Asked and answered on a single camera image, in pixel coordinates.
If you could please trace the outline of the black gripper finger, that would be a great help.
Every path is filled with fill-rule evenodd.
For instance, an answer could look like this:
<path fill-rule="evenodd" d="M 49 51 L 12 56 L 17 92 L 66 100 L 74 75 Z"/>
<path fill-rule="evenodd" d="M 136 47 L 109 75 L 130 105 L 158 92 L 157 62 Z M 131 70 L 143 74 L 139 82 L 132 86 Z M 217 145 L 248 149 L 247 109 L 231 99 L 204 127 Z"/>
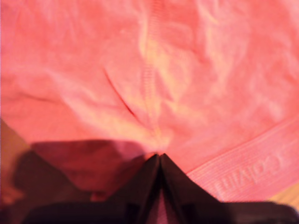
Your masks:
<path fill-rule="evenodd" d="M 222 203 L 193 182 L 166 154 L 161 155 L 164 188 L 182 224 L 221 224 Z"/>
<path fill-rule="evenodd" d="M 144 224 L 159 191 L 160 159 L 150 157 L 123 187 L 107 200 L 106 224 Z"/>

